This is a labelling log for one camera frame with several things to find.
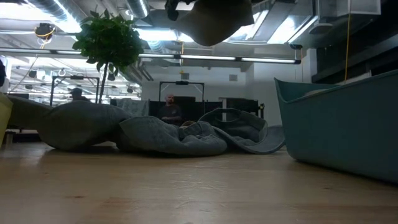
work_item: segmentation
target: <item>black metal frame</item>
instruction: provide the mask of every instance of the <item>black metal frame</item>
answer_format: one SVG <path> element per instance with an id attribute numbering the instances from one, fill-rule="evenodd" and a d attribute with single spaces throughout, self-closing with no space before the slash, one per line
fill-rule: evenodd
<path id="1" fill-rule="evenodd" d="M 185 82 L 185 81 L 176 81 L 176 82 L 159 82 L 159 102 L 160 102 L 160 96 L 162 94 L 162 85 L 164 83 L 171 83 L 171 84 L 176 84 L 176 85 L 201 85 L 201 100 L 203 102 L 203 112 L 206 111 L 205 108 L 205 83 L 192 83 L 192 82 Z"/>
<path id="2" fill-rule="evenodd" d="M 56 85 L 55 85 L 55 80 L 56 79 L 58 79 L 58 78 L 63 78 L 63 79 L 66 79 L 66 78 L 70 78 L 70 79 L 73 79 L 73 76 L 53 76 L 52 77 L 52 83 L 51 83 L 51 95 L 50 95 L 50 106 L 52 106 L 52 100 L 53 100 L 53 98 L 54 98 L 54 88 L 56 87 Z M 94 79 L 94 80 L 97 80 L 97 88 L 96 88 L 96 93 L 95 93 L 95 103 L 98 103 L 98 91 L 99 91 L 99 89 L 100 89 L 100 78 L 98 78 L 98 77 L 79 77 L 79 79 L 82 79 L 82 80 L 84 80 L 84 79 Z"/>

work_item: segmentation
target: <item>tree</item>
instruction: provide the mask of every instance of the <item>tree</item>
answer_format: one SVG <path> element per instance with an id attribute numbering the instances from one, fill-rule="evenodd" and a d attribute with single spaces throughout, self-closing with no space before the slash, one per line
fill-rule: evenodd
<path id="1" fill-rule="evenodd" d="M 108 70 L 117 76 L 119 71 L 136 62 L 143 53 L 138 31 L 133 29 L 133 21 L 125 20 L 121 15 L 114 17 L 105 10 L 102 15 L 91 11 L 93 17 L 81 22 L 81 32 L 76 35 L 74 50 L 81 50 L 81 55 L 88 57 L 87 63 L 97 64 L 97 71 L 104 68 L 104 75 L 99 93 L 102 101 Z"/>

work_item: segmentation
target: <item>teal plastic bin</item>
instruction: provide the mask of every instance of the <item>teal plastic bin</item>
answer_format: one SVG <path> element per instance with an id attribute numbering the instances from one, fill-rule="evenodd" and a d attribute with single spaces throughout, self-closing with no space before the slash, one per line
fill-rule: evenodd
<path id="1" fill-rule="evenodd" d="M 398 183 L 398 70 L 343 86 L 275 82 L 290 156 Z"/>

